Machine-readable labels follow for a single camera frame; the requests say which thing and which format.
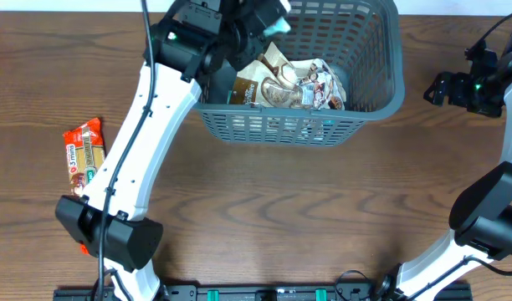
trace gray plastic basket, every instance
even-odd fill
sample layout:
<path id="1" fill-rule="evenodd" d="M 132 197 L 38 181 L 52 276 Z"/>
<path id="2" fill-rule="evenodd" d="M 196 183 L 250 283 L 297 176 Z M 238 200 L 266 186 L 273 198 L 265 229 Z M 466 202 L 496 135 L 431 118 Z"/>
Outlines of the gray plastic basket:
<path id="1" fill-rule="evenodd" d="M 275 43 L 289 60 L 324 59 L 347 92 L 346 110 L 226 105 L 235 71 L 217 72 L 202 89 L 200 111 L 225 141 L 339 145 L 368 120 L 394 114 L 403 102 L 402 48 L 392 0 L 290 2 L 288 35 Z"/>

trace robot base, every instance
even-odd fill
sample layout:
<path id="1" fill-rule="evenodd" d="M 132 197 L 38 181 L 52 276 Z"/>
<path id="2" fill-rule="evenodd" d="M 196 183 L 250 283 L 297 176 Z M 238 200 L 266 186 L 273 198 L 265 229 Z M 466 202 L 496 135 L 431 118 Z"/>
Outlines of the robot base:
<path id="1" fill-rule="evenodd" d="M 369 301 L 373 283 L 349 281 L 337 288 L 350 301 Z M 114 287 L 105 287 L 104 301 L 118 300 Z M 215 287 L 198 288 L 194 285 L 166 286 L 169 301 L 340 301 L 332 285 L 312 286 L 262 286 L 262 287 Z M 90 301 L 89 289 L 57 289 L 54 301 Z M 438 293 L 434 301 L 473 301 L 470 285 L 452 283 Z"/>

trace red snack wrapper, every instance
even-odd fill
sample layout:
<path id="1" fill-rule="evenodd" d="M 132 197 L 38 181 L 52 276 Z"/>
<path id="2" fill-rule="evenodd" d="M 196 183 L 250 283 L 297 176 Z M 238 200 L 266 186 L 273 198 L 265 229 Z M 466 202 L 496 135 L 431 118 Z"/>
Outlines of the red snack wrapper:
<path id="1" fill-rule="evenodd" d="M 100 119 L 94 118 L 63 134 L 70 191 L 76 196 L 83 195 L 83 188 L 90 183 L 104 163 L 104 139 L 100 130 Z"/>

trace wooden table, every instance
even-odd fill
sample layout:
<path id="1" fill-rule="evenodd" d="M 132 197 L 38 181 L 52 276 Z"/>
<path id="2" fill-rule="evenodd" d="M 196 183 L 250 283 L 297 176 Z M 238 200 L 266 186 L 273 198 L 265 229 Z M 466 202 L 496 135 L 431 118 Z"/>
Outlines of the wooden table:
<path id="1" fill-rule="evenodd" d="M 165 233 L 155 269 L 211 283 L 379 277 L 448 228 L 458 194 L 496 166 L 504 120 L 422 99 L 499 18 L 402 17 L 407 98 L 333 148 L 229 145 L 196 112 L 183 122 L 151 197 Z M 492 34 L 502 50 L 512 21 Z M 96 260 L 55 219 L 69 192 L 61 134 L 102 116 L 107 150 L 136 90 L 138 13 L 0 13 L 0 299 L 90 286 Z M 497 264 L 512 269 L 512 258 Z M 512 300 L 512 278 L 465 275 L 477 300 Z"/>

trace green connector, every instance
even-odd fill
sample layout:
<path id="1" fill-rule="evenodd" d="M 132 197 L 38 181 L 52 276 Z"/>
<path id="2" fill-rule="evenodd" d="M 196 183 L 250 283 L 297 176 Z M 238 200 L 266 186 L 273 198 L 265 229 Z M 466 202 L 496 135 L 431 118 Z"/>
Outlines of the green connector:
<path id="1" fill-rule="evenodd" d="M 219 301 L 219 291 L 207 291 L 207 301 Z"/>
<path id="2" fill-rule="evenodd" d="M 326 301 L 326 289 L 318 288 L 315 290 L 315 301 Z"/>

